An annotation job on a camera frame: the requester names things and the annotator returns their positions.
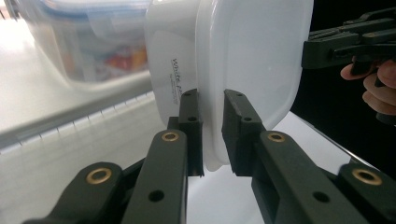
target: white container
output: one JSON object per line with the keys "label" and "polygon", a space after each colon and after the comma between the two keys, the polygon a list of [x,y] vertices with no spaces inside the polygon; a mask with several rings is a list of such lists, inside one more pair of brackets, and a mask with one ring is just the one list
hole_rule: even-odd
{"label": "white container", "polygon": [[149,0],[20,0],[36,42],[76,84],[98,86],[148,69]]}
{"label": "white container", "polygon": [[313,0],[153,0],[146,41],[163,122],[198,88],[208,170],[229,159],[221,135],[224,90],[244,93],[267,130],[289,112],[302,72]]}

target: human hand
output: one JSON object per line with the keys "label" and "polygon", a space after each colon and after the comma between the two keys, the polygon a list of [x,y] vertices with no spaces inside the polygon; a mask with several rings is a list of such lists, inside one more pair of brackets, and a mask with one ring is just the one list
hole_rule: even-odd
{"label": "human hand", "polygon": [[[376,74],[370,75],[378,67]],[[385,115],[396,116],[396,62],[388,60],[381,64],[373,64],[371,69],[361,75],[351,75],[352,64],[341,70],[341,77],[346,80],[367,77],[363,85],[366,92],[362,98],[373,110]],[[384,83],[384,87],[376,87],[376,78]]]}

